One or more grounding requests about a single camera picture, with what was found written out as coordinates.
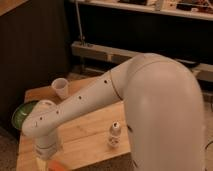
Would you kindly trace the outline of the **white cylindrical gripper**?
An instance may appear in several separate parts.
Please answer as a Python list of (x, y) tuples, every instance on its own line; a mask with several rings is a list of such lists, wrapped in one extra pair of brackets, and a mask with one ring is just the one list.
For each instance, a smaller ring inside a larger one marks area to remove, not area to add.
[(61, 147), (62, 142), (57, 129), (41, 133), (35, 138), (35, 152), (39, 157), (36, 158), (36, 163), (39, 171), (48, 170), (47, 162), (42, 159), (50, 159)]

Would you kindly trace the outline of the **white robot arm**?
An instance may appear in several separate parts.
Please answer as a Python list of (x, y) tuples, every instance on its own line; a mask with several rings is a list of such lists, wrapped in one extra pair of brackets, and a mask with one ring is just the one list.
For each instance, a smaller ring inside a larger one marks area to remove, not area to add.
[(84, 114), (121, 101), (134, 171), (205, 171), (204, 102), (183, 64), (142, 53), (71, 97), (27, 116), (23, 134), (39, 138)]

